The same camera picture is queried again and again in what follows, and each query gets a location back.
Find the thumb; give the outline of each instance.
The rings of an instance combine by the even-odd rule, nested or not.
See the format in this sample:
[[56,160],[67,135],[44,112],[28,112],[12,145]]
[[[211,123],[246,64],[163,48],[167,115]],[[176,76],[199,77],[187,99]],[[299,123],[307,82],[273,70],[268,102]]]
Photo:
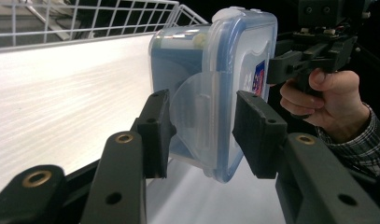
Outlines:
[[352,71],[325,73],[317,68],[309,75],[309,86],[315,91],[344,93],[359,87],[359,76]]

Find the transparent plastic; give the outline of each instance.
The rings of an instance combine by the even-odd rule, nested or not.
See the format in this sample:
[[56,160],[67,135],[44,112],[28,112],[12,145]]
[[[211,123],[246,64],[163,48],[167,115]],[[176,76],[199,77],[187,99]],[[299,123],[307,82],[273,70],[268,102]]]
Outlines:
[[259,10],[222,9],[212,24],[162,29],[149,46],[154,91],[169,89],[177,135],[171,157],[228,182],[243,158],[232,129],[236,92],[268,99],[277,22]]

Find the plaid shirt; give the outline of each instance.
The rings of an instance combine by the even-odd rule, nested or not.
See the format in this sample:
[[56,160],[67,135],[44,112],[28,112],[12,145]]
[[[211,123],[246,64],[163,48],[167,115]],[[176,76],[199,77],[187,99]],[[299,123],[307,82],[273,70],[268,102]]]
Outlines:
[[376,176],[380,175],[380,121],[371,108],[370,111],[367,129],[349,142],[334,144],[321,128],[316,127],[316,130],[318,137],[341,161],[367,175]]

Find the wrist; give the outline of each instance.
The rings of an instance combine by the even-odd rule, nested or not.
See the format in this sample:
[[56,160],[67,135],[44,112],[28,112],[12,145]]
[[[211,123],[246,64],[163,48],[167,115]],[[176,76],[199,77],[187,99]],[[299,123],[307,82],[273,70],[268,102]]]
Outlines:
[[337,119],[323,130],[335,143],[345,143],[361,135],[370,123],[371,112],[366,105],[361,105],[348,116]]

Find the blue label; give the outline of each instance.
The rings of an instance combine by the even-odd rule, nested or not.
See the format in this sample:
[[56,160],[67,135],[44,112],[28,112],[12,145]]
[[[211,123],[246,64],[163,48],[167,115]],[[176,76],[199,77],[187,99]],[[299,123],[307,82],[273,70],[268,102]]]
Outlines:
[[261,96],[262,94],[262,84],[265,73],[265,61],[262,61],[256,66],[256,72],[253,78],[253,87],[252,90],[254,94]]

